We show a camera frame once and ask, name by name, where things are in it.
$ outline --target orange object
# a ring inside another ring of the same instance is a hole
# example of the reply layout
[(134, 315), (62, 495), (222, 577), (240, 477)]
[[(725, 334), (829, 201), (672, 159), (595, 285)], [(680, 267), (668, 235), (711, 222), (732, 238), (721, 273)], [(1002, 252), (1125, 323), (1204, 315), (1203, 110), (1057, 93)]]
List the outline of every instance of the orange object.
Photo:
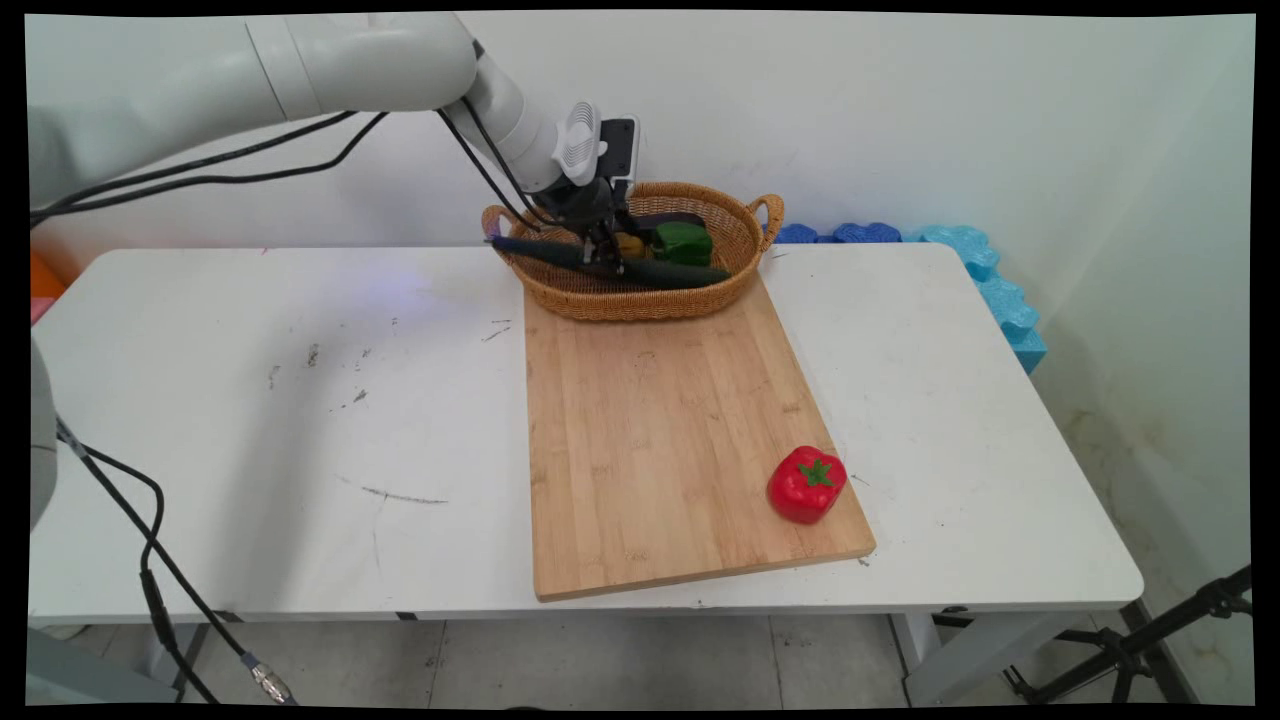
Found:
[(49, 265), (36, 255), (36, 251), (31, 251), (31, 296), (32, 297), (52, 297), (58, 300), (67, 292), (67, 286), (63, 281), (58, 279), (58, 275), (49, 269)]

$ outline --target bamboo cutting board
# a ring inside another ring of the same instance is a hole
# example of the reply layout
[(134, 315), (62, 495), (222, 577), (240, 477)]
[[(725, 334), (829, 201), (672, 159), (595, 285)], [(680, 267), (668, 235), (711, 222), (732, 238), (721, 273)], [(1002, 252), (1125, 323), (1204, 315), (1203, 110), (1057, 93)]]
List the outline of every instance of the bamboo cutting board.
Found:
[(835, 448), (758, 275), (724, 310), (686, 320), (582, 323), (526, 293), (525, 333), (539, 600), (876, 548), (852, 482), (815, 525), (765, 497), (791, 450)]

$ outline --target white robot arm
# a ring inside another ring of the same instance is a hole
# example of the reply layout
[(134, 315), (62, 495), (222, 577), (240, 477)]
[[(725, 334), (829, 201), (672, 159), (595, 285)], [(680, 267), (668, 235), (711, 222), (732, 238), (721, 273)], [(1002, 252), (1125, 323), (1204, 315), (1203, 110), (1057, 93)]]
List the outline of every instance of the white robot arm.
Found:
[(495, 160), (467, 96), (526, 192), (556, 183), (557, 126), (453, 13), (200, 18), (122, 47), (166, 68), (129, 96), (27, 108), (31, 205), (38, 208), (239, 132), (343, 110), (448, 113)]

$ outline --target white table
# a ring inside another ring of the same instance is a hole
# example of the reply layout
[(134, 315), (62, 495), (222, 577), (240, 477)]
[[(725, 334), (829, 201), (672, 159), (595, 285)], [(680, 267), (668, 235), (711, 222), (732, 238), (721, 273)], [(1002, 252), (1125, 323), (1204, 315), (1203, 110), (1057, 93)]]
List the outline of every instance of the white table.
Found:
[[(490, 250), (114, 251), (33, 334), (61, 416), (165, 487), (161, 539), (244, 621), (887, 612), (919, 705), (1142, 593), (950, 249), (778, 246), (760, 272), (877, 551), (553, 603), (532, 588), (522, 290)], [(61, 447), (29, 623), (146, 623), (142, 542)], [(954, 606), (1018, 612), (938, 650), (928, 614)]]

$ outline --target blue foam block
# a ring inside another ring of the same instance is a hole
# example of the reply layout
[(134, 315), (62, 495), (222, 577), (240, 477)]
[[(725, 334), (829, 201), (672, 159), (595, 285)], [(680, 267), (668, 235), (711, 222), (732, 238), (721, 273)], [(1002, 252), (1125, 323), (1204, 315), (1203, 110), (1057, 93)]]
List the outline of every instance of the blue foam block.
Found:
[(1014, 355), (1018, 356), (1018, 361), (1023, 364), (1023, 370), (1027, 370), (1028, 375), (1032, 374), (1036, 365), (1039, 365), (1044, 354), (1048, 352), (1048, 347), (1044, 346), (1044, 341), (1041, 340), (1036, 331), (1028, 331), (1027, 337), (1011, 345), (1014, 346)]
[(845, 223), (832, 234), (836, 242), (902, 242), (902, 233), (884, 223), (872, 223), (867, 227)]
[(1023, 288), (1000, 277), (996, 270), (986, 282), (975, 284), (1009, 342), (1018, 343), (1027, 338), (1039, 322), (1039, 313), (1023, 300)]
[(1039, 313), (1027, 305), (1021, 287), (1000, 277), (996, 269), (1000, 254), (987, 245), (987, 233), (969, 225), (929, 225), (902, 240), (940, 242), (956, 251), (1023, 370), (1030, 374), (1048, 352), (1044, 341), (1033, 329), (1039, 322)]
[(809, 243), (818, 240), (818, 231), (810, 228), (809, 225), (801, 225), (795, 223), (787, 225), (778, 231), (778, 237), (773, 240), (776, 243), (782, 245), (796, 245), (796, 243)]
[(969, 277), (978, 282), (991, 279), (1000, 264), (1000, 252), (987, 245), (987, 233), (969, 225), (929, 225), (910, 236), (908, 242), (940, 242), (951, 247), (960, 255)]

